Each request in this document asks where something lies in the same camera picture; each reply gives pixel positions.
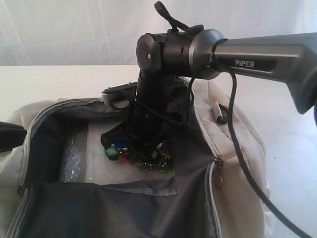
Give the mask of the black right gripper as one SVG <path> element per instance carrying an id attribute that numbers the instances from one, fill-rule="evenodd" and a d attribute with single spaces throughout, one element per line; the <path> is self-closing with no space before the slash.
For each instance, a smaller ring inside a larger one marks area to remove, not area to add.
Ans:
<path id="1" fill-rule="evenodd" d="M 188 122 L 188 98 L 179 103 L 171 96 L 141 98 L 134 96 L 128 108 L 126 123 L 121 123 L 101 135 L 105 149 L 130 149 L 150 154 L 165 139 L 173 126 Z"/>

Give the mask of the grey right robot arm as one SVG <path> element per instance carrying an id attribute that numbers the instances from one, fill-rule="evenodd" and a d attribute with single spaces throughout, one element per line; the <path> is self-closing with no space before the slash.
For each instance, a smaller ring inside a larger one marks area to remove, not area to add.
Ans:
<path id="1" fill-rule="evenodd" d="M 317 105 L 316 33 L 243 39 L 226 39 L 216 30 L 147 33 L 137 42 L 136 57 L 138 81 L 103 92 L 108 106 L 129 102 L 128 119 L 101 136 L 106 150 L 119 143 L 143 157 L 161 141 L 165 123 L 186 124 L 189 115 L 178 119 L 166 111 L 181 76 L 210 80 L 228 72 L 278 81 L 287 85 L 299 113 Z"/>

